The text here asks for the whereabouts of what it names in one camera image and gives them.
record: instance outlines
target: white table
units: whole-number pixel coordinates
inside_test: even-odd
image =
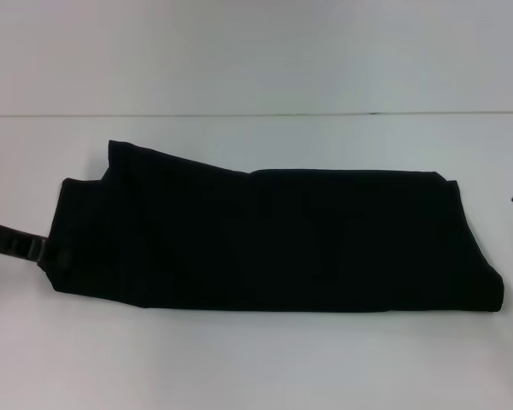
[[[0,223],[46,235],[60,183],[99,178],[109,139],[243,171],[438,171],[504,309],[144,310],[58,294],[0,255],[0,409],[513,409],[513,115],[0,119]]]

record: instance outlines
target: black fabric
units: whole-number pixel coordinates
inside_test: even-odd
[[[437,173],[240,173],[110,142],[64,181],[44,258],[56,290],[145,308],[498,311],[504,286]]]

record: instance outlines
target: white wall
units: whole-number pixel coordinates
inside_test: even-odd
[[[0,255],[0,409],[513,409],[513,114],[99,116],[429,110],[513,110],[513,0],[0,1],[0,224],[46,235],[109,139],[434,170],[507,286],[496,314],[144,310]]]

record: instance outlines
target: white background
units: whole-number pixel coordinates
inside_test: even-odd
[[[428,111],[466,114],[231,116]],[[0,224],[47,235],[109,139],[438,171],[506,283],[496,314],[144,310],[0,255],[0,409],[513,409],[513,114],[475,111],[513,111],[513,0],[0,1]]]

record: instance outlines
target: white surface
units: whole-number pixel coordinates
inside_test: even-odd
[[[59,184],[100,177],[109,138],[244,171],[439,171],[460,183],[505,308],[144,310],[55,293],[0,255],[0,409],[513,409],[513,115],[0,119],[0,223],[47,234]]]
[[[513,110],[513,0],[0,0],[0,114]]]

